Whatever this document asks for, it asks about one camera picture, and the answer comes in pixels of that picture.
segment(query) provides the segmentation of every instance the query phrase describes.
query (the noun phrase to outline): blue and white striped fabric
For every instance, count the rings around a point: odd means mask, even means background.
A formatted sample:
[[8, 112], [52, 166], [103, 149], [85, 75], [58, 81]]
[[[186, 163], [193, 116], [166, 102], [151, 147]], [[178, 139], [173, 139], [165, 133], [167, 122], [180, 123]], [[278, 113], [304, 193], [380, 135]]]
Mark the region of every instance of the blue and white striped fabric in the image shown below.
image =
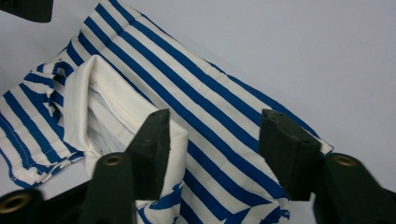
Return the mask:
[[[288, 199], [257, 154], [261, 111], [283, 112], [315, 132], [276, 101], [189, 52], [145, 15], [116, 0], [102, 0], [51, 63], [38, 66], [1, 99], [1, 153], [8, 157], [16, 184], [34, 187], [83, 157], [63, 141], [62, 89], [68, 75], [96, 54], [157, 108], [170, 108], [172, 119], [189, 132], [184, 186], [175, 189], [181, 191], [181, 200], [169, 198], [149, 209], [160, 212], [180, 203], [179, 223], [289, 219]], [[27, 134], [34, 139], [23, 137], [26, 133], [34, 133]], [[10, 157], [18, 157], [21, 164], [9, 163], [15, 160]], [[138, 214], [145, 222], [153, 221], [143, 209]]]

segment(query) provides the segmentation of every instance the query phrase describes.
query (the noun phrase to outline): brass screw hole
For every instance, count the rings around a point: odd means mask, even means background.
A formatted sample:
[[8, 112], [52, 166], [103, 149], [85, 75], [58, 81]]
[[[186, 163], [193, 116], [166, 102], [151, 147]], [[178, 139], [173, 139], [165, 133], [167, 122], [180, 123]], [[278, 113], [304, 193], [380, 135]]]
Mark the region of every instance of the brass screw hole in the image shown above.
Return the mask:
[[104, 164], [108, 166], [118, 165], [120, 163], [122, 163], [121, 156], [111, 156], [104, 161]]
[[345, 165], [345, 166], [356, 166], [356, 162], [353, 161], [352, 159], [345, 157], [345, 156], [335, 156], [334, 160], [338, 163], [340, 163], [341, 165]]
[[0, 214], [12, 213], [29, 203], [31, 197], [27, 193], [14, 195], [0, 203]]

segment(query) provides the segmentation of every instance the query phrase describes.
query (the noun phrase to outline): striped shirt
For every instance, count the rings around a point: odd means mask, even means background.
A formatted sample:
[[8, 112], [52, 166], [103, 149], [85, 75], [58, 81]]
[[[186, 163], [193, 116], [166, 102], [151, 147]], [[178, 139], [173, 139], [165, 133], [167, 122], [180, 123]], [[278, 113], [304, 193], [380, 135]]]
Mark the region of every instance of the striped shirt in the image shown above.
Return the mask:
[[37, 186], [84, 157], [64, 141], [64, 85], [92, 55], [103, 58], [158, 109], [169, 108], [189, 133], [184, 185], [175, 188], [181, 198], [139, 209], [141, 221], [156, 222], [147, 209], [160, 214], [172, 206], [180, 207], [179, 216], [174, 215], [180, 223], [290, 218], [285, 192], [258, 155], [261, 111], [277, 110], [315, 132], [278, 102], [194, 55], [116, 0], [102, 0], [52, 62], [31, 71], [1, 99], [0, 152], [16, 184]]

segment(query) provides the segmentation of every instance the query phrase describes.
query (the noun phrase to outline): white table surface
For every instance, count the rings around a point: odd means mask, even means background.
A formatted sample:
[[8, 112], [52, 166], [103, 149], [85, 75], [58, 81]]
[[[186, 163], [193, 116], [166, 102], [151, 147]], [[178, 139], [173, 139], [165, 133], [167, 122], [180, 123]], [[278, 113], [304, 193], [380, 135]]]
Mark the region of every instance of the white table surface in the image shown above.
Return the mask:
[[[396, 191], [396, 1], [126, 2], [192, 52], [278, 100]], [[55, 1], [50, 23], [0, 12], [0, 93], [54, 57], [96, 4]], [[79, 162], [40, 188], [50, 198], [84, 182], [84, 172]], [[0, 195], [16, 188], [0, 157]], [[311, 206], [291, 203], [290, 223], [315, 223]]]

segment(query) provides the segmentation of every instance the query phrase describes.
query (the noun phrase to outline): white background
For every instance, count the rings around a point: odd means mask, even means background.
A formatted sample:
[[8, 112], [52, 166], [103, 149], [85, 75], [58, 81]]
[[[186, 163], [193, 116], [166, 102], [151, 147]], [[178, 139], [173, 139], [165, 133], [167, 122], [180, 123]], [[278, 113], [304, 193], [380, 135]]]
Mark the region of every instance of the white background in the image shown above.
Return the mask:
[[[0, 93], [49, 61], [96, 1], [59, 0], [51, 23], [0, 12]], [[192, 52], [279, 101], [362, 161], [396, 191], [396, 1], [134, 0]], [[51, 197], [82, 183], [82, 163], [41, 187]], [[16, 187], [0, 158], [0, 195]], [[290, 223], [315, 223], [291, 203]]]

